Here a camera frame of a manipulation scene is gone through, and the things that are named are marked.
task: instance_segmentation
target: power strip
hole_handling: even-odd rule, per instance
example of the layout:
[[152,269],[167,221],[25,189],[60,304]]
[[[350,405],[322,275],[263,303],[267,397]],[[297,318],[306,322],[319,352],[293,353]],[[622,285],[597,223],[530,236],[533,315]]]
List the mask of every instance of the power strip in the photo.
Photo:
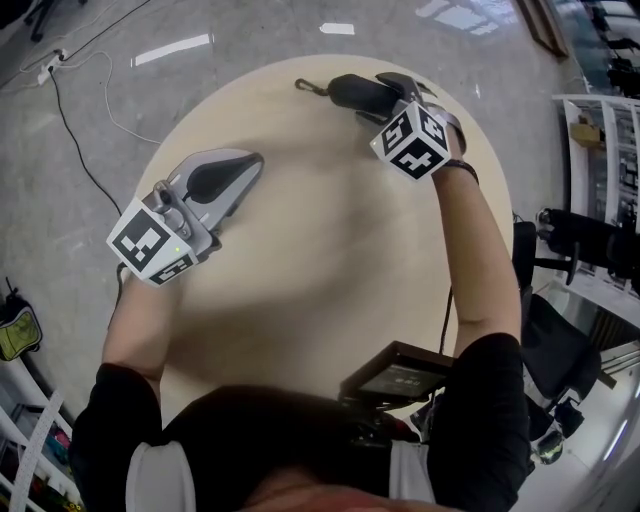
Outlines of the power strip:
[[56,50],[55,57],[40,68],[40,73],[38,74],[38,85],[44,84],[49,79],[49,68],[53,68],[53,70],[59,68],[68,57],[69,52],[67,50]]

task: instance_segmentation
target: wristband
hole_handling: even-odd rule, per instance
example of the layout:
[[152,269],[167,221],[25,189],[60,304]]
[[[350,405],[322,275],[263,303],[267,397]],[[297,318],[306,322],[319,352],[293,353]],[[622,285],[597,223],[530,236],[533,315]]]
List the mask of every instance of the wristband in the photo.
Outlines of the wristband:
[[471,174],[471,176],[473,176],[473,179],[476,180],[476,183],[480,184],[480,180],[478,180],[476,170],[467,162],[463,162],[462,160],[449,160],[444,167],[457,167],[459,169],[464,169],[469,174]]

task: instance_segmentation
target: round wooden table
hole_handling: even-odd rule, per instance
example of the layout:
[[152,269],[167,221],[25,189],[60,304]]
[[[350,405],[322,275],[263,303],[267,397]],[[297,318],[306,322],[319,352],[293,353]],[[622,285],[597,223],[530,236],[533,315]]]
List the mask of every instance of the round wooden table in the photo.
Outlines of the round wooden table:
[[[186,294],[165,378],[165,421],[223,384],[267,384],[336,396],[339,383],[393,340],[437,351],[450,286],[430,180],[386,168],[354,112],[294,88],[355,73],[415,76],[460,119],[507,246],[511,204],[480,127],[425,77],[388,62],[318,55],[278,62],[226,85],[162,143],[138,186],[197,151],[258,151],[262,178],[221,236],[223,247],[185,274]],[[456,316],[449,322],[451,354]]]

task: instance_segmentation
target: gray floor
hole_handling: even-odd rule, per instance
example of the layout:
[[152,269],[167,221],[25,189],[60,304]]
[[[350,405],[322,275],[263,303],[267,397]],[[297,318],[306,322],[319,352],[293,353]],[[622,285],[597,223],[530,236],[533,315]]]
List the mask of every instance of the gray floor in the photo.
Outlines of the gray floor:
[[[62,1],[46,37],[88,23],[109,1],[82,8]],[[475,117],[502,163],[514,209],[531,219],[542,206],[562,204],[561,131],[551,95],[576,76],[572,61],[559,64],[538,47],[508,0],[456,1],[467,10],[454,10],[453,23],[475,23],[467,30],[437,19],[446,7],[429,15],[435,3],[425,0],[152,0],[74,62],[107,52],[115,119],[162,140],[207,95],[265,64],[316,53],[392,61],[444,87]],[[140,3],[119,0],[93,26],[49,44],[45,38],[32,57],[55,46],[73,51]],[[468,9],[484,19],[469,21]],[[319,27],[326,22],[351,23],[355,34],[325,34]],[[132,66],[137,55],[201,34],[213,34],[214,43]],[[0,49],[0,79],[31,48],[21,29]],[[156,146],[111,124],[102,89],[108,66],[98,55],[56,76],[87,166],[125,207]],[[9,88],[33,82],[35,74],[22,75]],[[0,93],[0,112],[0,275],[35,306],[45,340],[33,357],[77,414],[116,297],[117,261],[104,243],[115,211],[83,173],[50,81]]]

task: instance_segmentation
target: cord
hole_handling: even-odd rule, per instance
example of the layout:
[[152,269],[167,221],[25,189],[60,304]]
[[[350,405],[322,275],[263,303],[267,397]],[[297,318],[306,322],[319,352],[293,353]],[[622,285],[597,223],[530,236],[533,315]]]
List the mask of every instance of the cord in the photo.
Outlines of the cord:
[[140,9],[141,7],[144,7],[145,5],[147,5],[149,2],[151,2],[151,0],[145,0],[144,2],[142,2],[138,7],[136,7],[135,9],[132,9],[131,11],[129,11],[127,14],[125,14],[124,16],[118,18],[116,21],[114,21],[111,25],[109,25],[107,28],[105,28],[103,31],[98,32],[95,36],[93,36],[91,39],[89,39],[86,43],[84,43],[80,48],[78,48],[75,52],[73,52],[71,55],[69,55],[69,57],[67,57],[66,60],[69,60],[71,58],[73,58],[74,55],[76,55],[77,53],[81,52],[82,50],[84,50],[89,44],[91,44],[93,41],[95,41],[96,39],[98,39],[102,34],[104,34],[107,30],[109,30],[111,27],[117,25],[118,23],[120,23],[123,19],[125,19],[126,17],[132,15],[134,12],[136,12],[138,9]]
[[78,140],[76,139],[75,135],[73,134],[73,132],[71,131],[71,128],[69,128],[69,125],[67,124],[67,119],[64,116],[64,112],[62,111],[62,103],[60,103],[60,89],[58,88],[58,83],[56,82],[56,78],[53,76],[53,73],[51,73],[51,69],[49,70],[49,74],[51,75],[51,81],[53,82],[53,85],[55,87],[56,90],[56,99],[58,100],[58,109],[60,110],[60,116],[62,117],[62,122],[64,123],[64,127],[67,129],[67,131],[69,132],[69,135],[71,135],[71,138],[73,139],[73,142],[76,145],[76,149],[78,150],[78,156],[80,157],[80,163],[82,164],[82,168],[84,169],[84,172],[87,173],[87,176],[89,176],[89,178],[91,179],[91,181],[93,181],[93,184],[98,187],[100,189],[100,191],[107,196],[107,198],[109,199],[109,201],[111,201],[111,203],[113,204],[114,208],[116,209],[116,211],[118,212],[118,216],[122,216],[122,211],[120,211],[120,207],[118,206],[118,203],[115,202],[115,200],[113,199],[113,197],[111,197],[111,194],[109,194],[109,192],[107,192],[104,187],[102,185],[100,185],[100,183],[98,183],[98,181],[93,177],[93,175],[89,172],[89,169],[87,169],[86,164],[84,163],[84,158],[82,158],[82,151],[80,151],[80,145],[78,144]]
[[[65,38],[70,36],[71,34],[74,34],[75,32],[77,32],[80,29],[83,28],[87,28],[90,25],[93,25],[96,21],[98,21],[98,19],[106,12],[108,11],[116,2],[118,2],[119,0],[114,0],[113,2],[111,2],[111,4],[109,4],[105,9],[103,9],[100,14],[98,14],[98,16],[91,21],[90,23],[87,23],[86,25],[82,25],[81,27],[78,27],[74,30],[72,30],[71,32],[69,32],[68,34],[64,35],[64,36],[55,36],[53,38],[51,38],[51,40],[53,39],[59,39],[59,38]],[[104,30],[98,32],[95,36],[93,36],[91,39],[89,39],[86,43],[84,43],[80,48],[78,48],[76,51],[74,51],[72,54],[69,55],[69,57],[67,57],[67,61],[69,59],[71,59],[74,55],[76,55],[77,53],[79,53],[80,51],[82,51],[84,48],[86,48],[90,43],[92,43],[93,41],[95,41],[98,37],[100,37],[102,34],[104,34],[105,32],[107,32],[109,29],[111,29],[112,27],[114,27],[115,25],[117,25],[118,23],[120,23],[122,20],[124,20],[126,17],[128,17],[129,15],[133,14],[134,12],[136,12],[138,9],[140,9],[141,7],[145,6],[146,4],[148,4],[149,2],[151,2],[151,0],[145,0],[143,3],[141,3],[138,7],[132,9],[131,11],[129,11],[128,13],[126,13],[125,15],[121,16],[120,18],[118,18],[116,21],[114,21],[113,23],[111,23],[111,25],[109,25],[107,28],[105,28]],[[28,56],[31,55],[31,53],[33,53],[33,50],[37,47],[38,45],[34,46],[31,51],[29,52]],[[55,53],[56,51],[60,51],[60,50],[52,50],[48,53],[46,53],[45,55],[43,55],[42,57],[40,57],[39,59],[35,60],[34,62],[32,62],[31,64],[24,66],[24,61],[27,60],[26,58],[22,61],[22,64],[20,65],[20,69],[19,71],[17,71],[16,73],[14,73],[11,77],[9,77],[7,80],[5,80],[1,85],[0,85],[0,89],[2,89],[3,87],[5,87],[9,82],[11,82],[12,80],[14,80],[17,76],[19,76],[21,73],[30,73],[31,71],[33,71],[36,68],[36,64],[40,63],[41,61],[43,61],[44,59],[46,59],[47,57],[49,57],[50,55],[52,55],[53,53]]]
[[444,353],[444,340],[447,337],[447,327],[449,327],[449,316],[451,315],[452,303],[453,303],[453,288],[449,287],[449,297],[447,298],[447,312],[444,314],[444,323],[442,324],[442,334],[440,335],[440,350],[438,350],[438,354]]
[[20,72],[21,73],[30,73],[31,71],[33,71],[35,69],[35,67],[32,67],[34,64],[37,64],[38,62],[40,62],[41,60],[43,60],[44,58],[48,57],[49,55],[51,55],[51,53],[55,50],[52,50],[50,52],[47,52],[44,56],[40,57],[38,60],[36,60],[35,62],[29,64],[28,67],[31,67],[31,69],[26,69],[24,68],[24,63],[29,60],[29,57],[31,57],[31,54],[35,51],[36,48],[38,48],[38,46],[40,46],[41,44],[43,44],[45,41],[50,42],[50,41],[55,41],[56,39],[66,39],[67,37],[75,34],[76,32],[82,30],[83,28],[87,28],[90,27],[91,25],[93,25],[96,21],[98,21],[102,15],[107,12],[109,9],[111,9],[117,2],[119,2],[120,0],[113,0],[113,2],[111,2],[109,5],[107,5],[107,7],[105,7],[104,9],[102,9],[102,11],[100,11],[100,13],[93,19],[91,20],[89,23],[85,24],[85,25],[80,25],[79,27],[74,28],[71,32],[67,32],[66,34],[60,34],[58,36],[52,36],[52,37],[48,37],[47,39],[45,39],[44,41],[40,41],[39,43],[35,44],[33,46],[33,48],[31,48],[31,51],[29,51],[29,53],[27,54],[27,56],[23,59],[22,64],[20,64]]
[[82,62],[78,63],[78,64],[74,64],[72,66],[65,66],[65,65],[61,65],[59,66],[61,69],[77,69],[81,66],[83,66],[86,62],[89,61],[89,59],[91,59],[92,57],[94,57],[95,55],[104,55],[107,59],[109,59],[109,76],[107,77],[106,82],[104,83],[104,101],[107,104],[107,112],[109,112],[109,119],[111,119],[111,122],[116,125],[118,128],[120,128],[121,130],[124,130],[125,132],[127,132],[130,135],[133,135],[134,137],[137,137],[140,140],[144,140],[145,142],[151,142],[152,144],[162,144],[161,142],[157,141],[157,140],[153,140],[153,139],[147,139],[146,137],[143,137],[142,135],[138,135],[135,132],[132,132],[131,130],[129,130],[128,128],[125,128],[124,126],[122,126],[121,124],[119,124],[114,118],[113,118],[113,113],[111,112],[111,107],[109,106],[109,96],[107,94],[107,87],[109,87],[109,82],[111,81],[111,75],[113,74],[113,60],[111,60],[111,57],[109,56],[108,53],[103,52],[103,51],[99,51],[99,52],[94,52],[91,55],[89,55],[86,59],[84,59]]
[[[85,61],[83,61],[82,63],[78,64],[77,67],[80,67],[82,64],[84,64],[84,62],[86,62],[87,60],[89,60],[91,57],[88,57],[87,59],[85,59]],[[58,100],[58,109],[60,110],[60,116],[62,117],[62,122],[64,123],[65,128],[67,129],[67,131],[69,132],[69,135],[71,135],[71,138],[73,139],[73,142],[76,145],[76,149],[78,150],[78,156],[80,157],[80,163],[82,164],[82,168],[84,169],[84,171],[87,173],[87,176],[89,176],[89,178],[91,179],[91,181],[93,181],[94,185],[96,187],[98,187],[100,189],[100,191],[107,196],[107,199],[109,199],[109,201],[111,201],[111,203],[113,204],[113,207],[116,209],[116,211],[118,212],[118,217],[122,217],[122,211],[120,210],[120,207],[118,206],[118,204],[115,202],[115,200],[113,199],[113,197],[111,197],[111,194],[109,194],[109,192],[107,192],[104,187],[102,185],[100,185],[100,183],[98,183],[98,181],[93,177],[93,175],[89,172],[89,169],[87,169],[87,166],[84,163],[84,159],[82,158],[82,152],[80,151],[80,145],[78,144],[78,140],[75,138],[75,136],[73,135],[73,132],[71,131],[71,128],[69,128],[69,125],[67,124],[67,119],[64,117],[64,112],[62,110],[62,104],[60,103],[60,90],[58,89],[58,83],[56,82],[55,77],[53,76],[53,73],[51,72],[51,70],[49,70],[49,74],[51,75],[51,81],[53,82],[53,85],[55,87],[56,90],[56,99]],[[116,312],[116,308],[118,307],[118,304],[120,302],[120,297],[122,296],[122,287],[123,287],[123,283],[122,283],[122,271],[125,268],[125,264],[124,263],[119,263],[118,266],[116,267],[116,280],[118,281],[118,295],[116,296],[116,303],[113,307],[113,312],[111,313],[111,318],[109,320],[109,325],[111,325],[111,321],[113,320],[113,315]]]

